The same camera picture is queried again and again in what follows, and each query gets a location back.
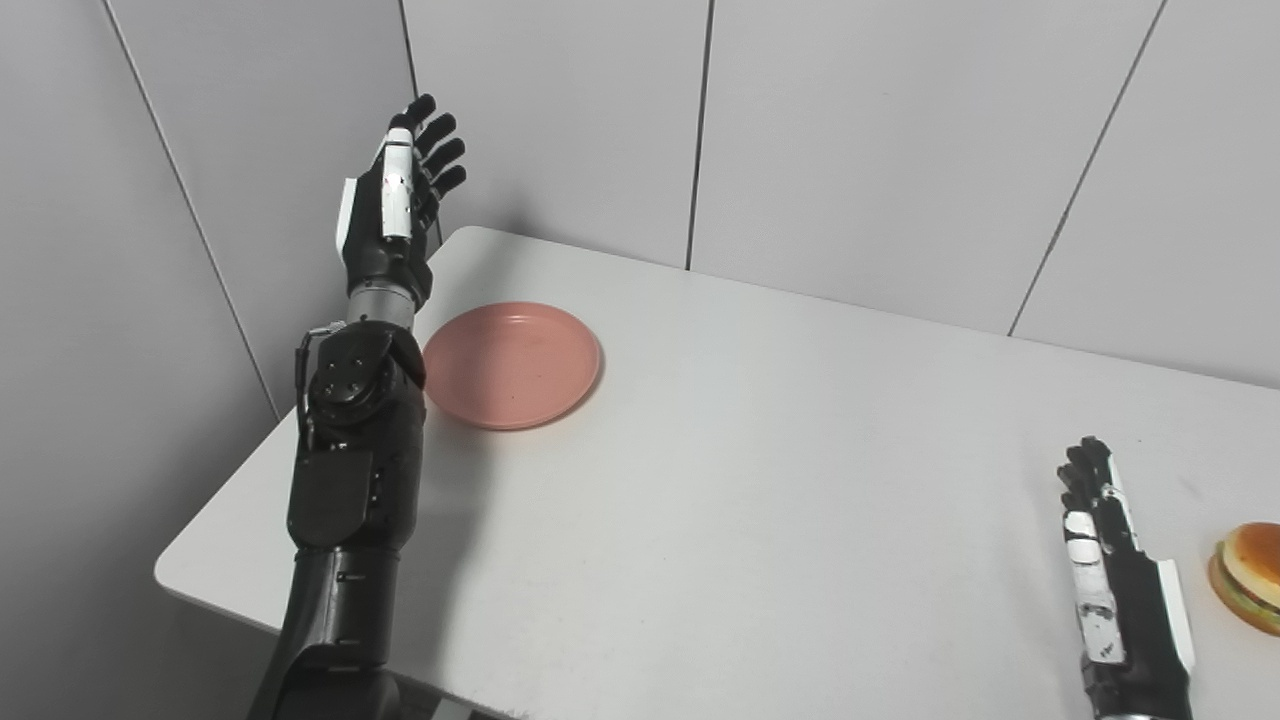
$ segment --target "white table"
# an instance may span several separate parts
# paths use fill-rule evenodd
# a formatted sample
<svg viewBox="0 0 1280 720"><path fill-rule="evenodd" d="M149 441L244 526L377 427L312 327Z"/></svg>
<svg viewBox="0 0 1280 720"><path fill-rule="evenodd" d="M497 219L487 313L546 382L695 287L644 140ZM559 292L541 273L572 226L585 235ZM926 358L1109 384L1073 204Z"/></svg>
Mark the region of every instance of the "white table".
<svg viewBox="0 0 1280 720"><path fill-rule="evenodd" d="M1198 717L1280 707L1280 641L1203 577L1280 519L1280 392L479 228L433 269L420 340L534 300L605 369L539 429L429 415L396 673L535 720L1083 720L1053 470L1093 433L1180 564ZM294 432L174 539L165 588L279 626Z"/></svg>

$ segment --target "palm of robotic hand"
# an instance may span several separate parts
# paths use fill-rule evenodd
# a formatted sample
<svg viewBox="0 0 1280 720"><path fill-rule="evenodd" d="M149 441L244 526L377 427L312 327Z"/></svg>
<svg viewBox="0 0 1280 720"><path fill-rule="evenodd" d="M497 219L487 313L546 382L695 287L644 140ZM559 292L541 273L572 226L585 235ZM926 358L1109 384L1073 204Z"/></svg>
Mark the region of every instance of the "palm of robotic hand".
<svg viewBox="0 0 1280 720"><path fill-rule="evenodd" d="M462 184L467 172L454 165L466 150L449 113L426 122L435 99L422 95L392 118L372 164L348 178L338 215L338 251L347 266L347 293L379 281L407 290L415 307L431 291L426 269L428 229L440 200Z"/></svg>

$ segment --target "hamburger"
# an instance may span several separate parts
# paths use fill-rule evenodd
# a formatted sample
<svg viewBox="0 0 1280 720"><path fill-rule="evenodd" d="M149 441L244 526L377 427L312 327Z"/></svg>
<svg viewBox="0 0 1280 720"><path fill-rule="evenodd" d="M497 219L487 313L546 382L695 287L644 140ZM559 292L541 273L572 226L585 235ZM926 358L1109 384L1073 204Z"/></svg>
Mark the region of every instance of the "hamburger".
<svg viewBox="0 0 1280 720"><path fill-rule="evenodd" d="M1248 523L1231 530L1208 561L1208 582L1231 612L1280 635L1280 525Z"/></svg>

